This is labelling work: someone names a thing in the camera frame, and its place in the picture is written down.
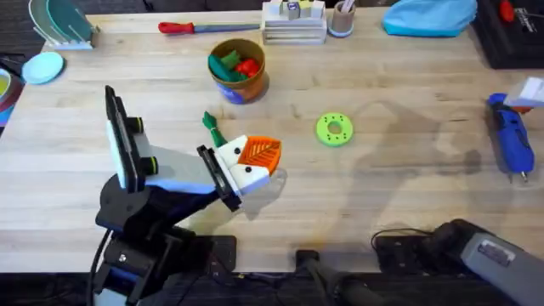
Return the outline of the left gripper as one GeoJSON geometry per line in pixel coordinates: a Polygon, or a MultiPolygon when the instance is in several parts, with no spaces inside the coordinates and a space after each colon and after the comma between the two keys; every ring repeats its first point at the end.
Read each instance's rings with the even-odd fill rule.
{"type": "Polygon", "coordinates": [[[142,178],[151,189],[151,202],[171,205],[173,212],[197,212],[215,201],[235,212],[241,205],[235,184],[243,196],[262,187],[281,158],[278,139],[242,135],[218,148],[231,176],[216,151],[204,145],[194,156],[154,146],[144,132],[133,140],[144,160],[142,178]]]}

